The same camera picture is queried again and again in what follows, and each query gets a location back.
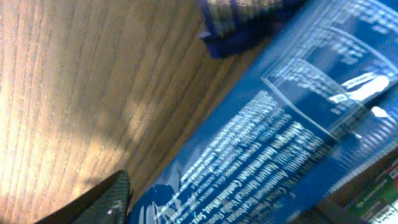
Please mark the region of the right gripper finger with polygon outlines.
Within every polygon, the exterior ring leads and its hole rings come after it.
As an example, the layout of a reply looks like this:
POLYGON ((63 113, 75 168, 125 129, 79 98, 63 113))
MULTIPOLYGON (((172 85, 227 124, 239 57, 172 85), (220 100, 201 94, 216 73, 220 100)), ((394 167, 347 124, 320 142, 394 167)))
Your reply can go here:
POLYGON ((128 172, 119 170, 37 224, 126 223, 129 193, 128 172))

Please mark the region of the blue Oreo cookie pack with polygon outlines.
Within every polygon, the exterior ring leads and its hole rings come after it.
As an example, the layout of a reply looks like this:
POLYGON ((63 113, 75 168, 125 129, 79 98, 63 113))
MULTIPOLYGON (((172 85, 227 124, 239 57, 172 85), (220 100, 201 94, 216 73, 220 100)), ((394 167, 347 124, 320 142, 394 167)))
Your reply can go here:
POLYGON ((129 223, 283 223, 397 142, 397 1, 311 1, 129 223))

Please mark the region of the green chocolate bar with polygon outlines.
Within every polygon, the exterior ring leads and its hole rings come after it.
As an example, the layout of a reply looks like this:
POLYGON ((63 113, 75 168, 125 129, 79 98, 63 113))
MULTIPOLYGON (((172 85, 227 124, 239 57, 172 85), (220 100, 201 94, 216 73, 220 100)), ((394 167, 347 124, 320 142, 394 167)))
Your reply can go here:
POLYGON ((291 223, 397 224, 397 150, 291 223))

